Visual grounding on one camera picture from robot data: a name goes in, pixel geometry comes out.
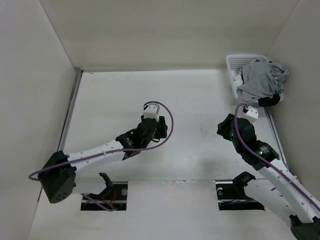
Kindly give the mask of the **grey tank top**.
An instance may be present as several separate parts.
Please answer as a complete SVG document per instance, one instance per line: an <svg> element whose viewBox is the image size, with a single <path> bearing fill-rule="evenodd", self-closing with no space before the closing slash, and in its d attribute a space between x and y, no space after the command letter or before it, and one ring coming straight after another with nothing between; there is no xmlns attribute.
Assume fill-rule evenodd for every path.
<svg viewBox="0 0 320 240"><path fill-rule="evenodd" d="M279 94L282 99L289 70L278 62L255 60L236 70L242 72L243 85L235 88L239 103L258 104L260 98L272 98Z"/></svg>

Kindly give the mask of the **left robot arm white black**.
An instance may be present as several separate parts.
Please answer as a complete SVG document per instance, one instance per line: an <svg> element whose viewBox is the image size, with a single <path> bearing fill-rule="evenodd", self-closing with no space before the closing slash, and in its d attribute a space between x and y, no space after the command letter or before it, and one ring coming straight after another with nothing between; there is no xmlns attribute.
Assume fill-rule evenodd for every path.
<svg viewBox="0 0 320 240"><path fill-rule="evenodd" d="M37 177L51 204L65 200L71 194L87 194L93 200L106 201L114 192L114 185L105 172L98 173L103 182L85 180L83 175L105 164L132 158L147 149L151 142L167 138L168 126L164 116L142 118L131 129L101 146L65 154L54 152Z"/></svg>

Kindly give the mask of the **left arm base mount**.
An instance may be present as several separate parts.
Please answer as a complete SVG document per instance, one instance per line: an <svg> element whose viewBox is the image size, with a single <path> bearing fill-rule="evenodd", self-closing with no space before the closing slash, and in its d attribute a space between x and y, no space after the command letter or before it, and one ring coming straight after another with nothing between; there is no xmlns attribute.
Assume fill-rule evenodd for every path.
<svg viewBox="0 0 320 240"><path fill-rule="evenodd" d="M104 186L98 193L86 193L89 198L98 202L108 211L126 211L128 198L128 182L112 182L109 176L100 172L99 176L104 180Z"/></svg>

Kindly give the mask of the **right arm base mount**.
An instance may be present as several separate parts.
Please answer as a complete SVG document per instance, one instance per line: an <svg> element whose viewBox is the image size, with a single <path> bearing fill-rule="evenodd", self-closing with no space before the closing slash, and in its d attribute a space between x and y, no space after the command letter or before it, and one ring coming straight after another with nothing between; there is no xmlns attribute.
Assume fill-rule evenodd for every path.
<svg viewBox="0 0 320 240"><path fill-rule="evenodd" d="M251 180L256 178L245 171L232 180L216 181L218 209L220 211L264 211L265 207L261 203L245 194L244 187Z"/></svg>

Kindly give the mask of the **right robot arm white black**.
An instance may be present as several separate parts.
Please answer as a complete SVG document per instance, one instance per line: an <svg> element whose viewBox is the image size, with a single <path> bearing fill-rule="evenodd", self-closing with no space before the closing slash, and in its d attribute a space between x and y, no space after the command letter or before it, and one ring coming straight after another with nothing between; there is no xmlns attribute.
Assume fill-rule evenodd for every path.
<svg viewBox="0 0 320 240"><path fill-rule="evenodd" d="M319 200L291 174L269 144L257 140L253 124L248 119L229 114L218 124L217 134L232 142L241 158L275 188L271 191L254 175L244 171L232 180L233 194L262 204L288 225L297 240L318 240Z"/></svg>

